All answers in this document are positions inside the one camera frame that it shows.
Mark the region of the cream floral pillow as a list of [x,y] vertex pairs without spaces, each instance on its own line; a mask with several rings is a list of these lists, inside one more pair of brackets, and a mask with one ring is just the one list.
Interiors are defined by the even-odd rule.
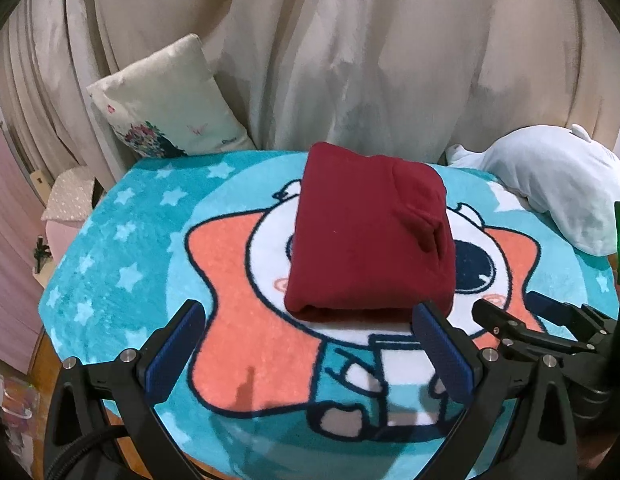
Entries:
[[195,34],[95,81],[86,91],[118,139],[143,157],[255,147],[222,96]]

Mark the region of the pink wooden cabinet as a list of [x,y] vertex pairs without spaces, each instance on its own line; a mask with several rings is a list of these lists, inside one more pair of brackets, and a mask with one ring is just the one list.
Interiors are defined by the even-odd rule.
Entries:
[[42,330],[33,251],[42,203],[0,127],[0,360],[26,374]]

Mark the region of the white plush toy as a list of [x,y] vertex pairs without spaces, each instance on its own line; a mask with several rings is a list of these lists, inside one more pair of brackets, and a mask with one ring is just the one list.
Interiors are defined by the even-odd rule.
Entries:
[[620,159],[580,125],[519,128],[483,152],[455,144],[447,148],[446,159],[452,167],[496,176],[532,209],[549,214],[582,252],[607,257],[617,251]]

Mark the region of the dark red garment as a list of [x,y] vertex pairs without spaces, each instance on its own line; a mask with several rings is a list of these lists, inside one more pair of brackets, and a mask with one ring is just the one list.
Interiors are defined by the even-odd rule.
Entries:
[[438,172],[314,144],[301,179],[286,310],[309,321],[406,321],[421,302],[449,314],[454,294],[455,242]]

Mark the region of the teal cartoon fleece blanket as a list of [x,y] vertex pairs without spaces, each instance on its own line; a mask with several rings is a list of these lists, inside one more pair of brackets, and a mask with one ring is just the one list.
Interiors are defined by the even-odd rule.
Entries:
[[110,191],[40,303],[61,358],[140,348],[184,301],[202,343],[158,406],[189,456],[244,479],[404,479],[458,417],[406,326],[291,320],[301,153],[147,159]]

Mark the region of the beige curtain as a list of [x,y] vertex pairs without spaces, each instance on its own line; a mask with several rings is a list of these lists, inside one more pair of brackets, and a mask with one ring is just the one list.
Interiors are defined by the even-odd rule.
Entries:
[[262,150],[434,162],[578,124],[620,157],[620,30],[600,0],[0,0],[0,122],[28,168],[133,165],[94,81],[194,34]]

